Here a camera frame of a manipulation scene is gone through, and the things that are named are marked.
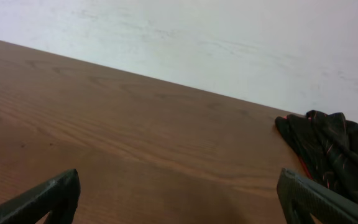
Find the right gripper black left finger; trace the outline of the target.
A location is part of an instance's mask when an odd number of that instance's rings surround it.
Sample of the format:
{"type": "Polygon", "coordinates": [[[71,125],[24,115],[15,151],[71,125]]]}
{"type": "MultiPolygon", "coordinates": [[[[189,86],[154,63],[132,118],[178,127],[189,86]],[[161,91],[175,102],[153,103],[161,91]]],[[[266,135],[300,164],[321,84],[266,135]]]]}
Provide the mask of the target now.
{"type": "Polygon", "coordinates": [[[0,224],[73,222],[81,187],[76,169],[66,170],[0,204],[0,224]]]}

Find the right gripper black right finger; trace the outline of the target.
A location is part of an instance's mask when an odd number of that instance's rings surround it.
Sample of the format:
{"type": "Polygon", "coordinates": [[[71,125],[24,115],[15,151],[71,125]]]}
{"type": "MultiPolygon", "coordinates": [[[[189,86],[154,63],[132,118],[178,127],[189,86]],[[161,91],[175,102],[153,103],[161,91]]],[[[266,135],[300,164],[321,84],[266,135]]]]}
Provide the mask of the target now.
{"type": "Polygon", "coordinates": [[[287,223],[358,223],[358,204],[283,168],[277,194],[287,223]]]}

